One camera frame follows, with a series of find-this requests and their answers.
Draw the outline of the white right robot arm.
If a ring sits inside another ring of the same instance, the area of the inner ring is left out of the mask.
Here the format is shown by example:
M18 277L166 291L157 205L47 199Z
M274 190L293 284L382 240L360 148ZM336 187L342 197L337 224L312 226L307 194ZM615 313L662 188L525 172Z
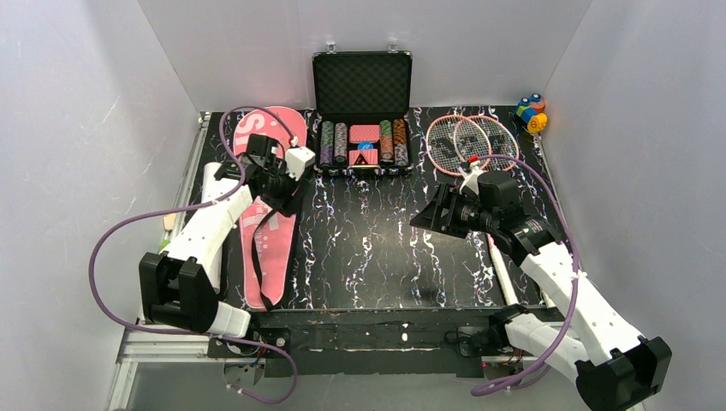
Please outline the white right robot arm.
M570 379L591 410L627 410L663 388L669 345L645 337L609 304L557 232L526 212L507 172L474 169L459 186L440 185L411 224L458 238L489 235L564 317L555 328L520 304L492 314L479 340L493 348L518 348L535 361L521 373L473 389L474 396L523 388L547 369Z

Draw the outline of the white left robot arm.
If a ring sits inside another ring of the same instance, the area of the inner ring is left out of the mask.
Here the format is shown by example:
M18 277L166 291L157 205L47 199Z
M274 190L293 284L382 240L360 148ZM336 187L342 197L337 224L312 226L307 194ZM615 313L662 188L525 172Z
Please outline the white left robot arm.
M247 334L250 313L220 297L222 246L255 200L285 217L293 214L315 154L294 146L279 158L278 149L278 140L251 134L239 157L205 166L203 191L210 205L198 209L161 252L146 253L140 261L146 319L217 336Z

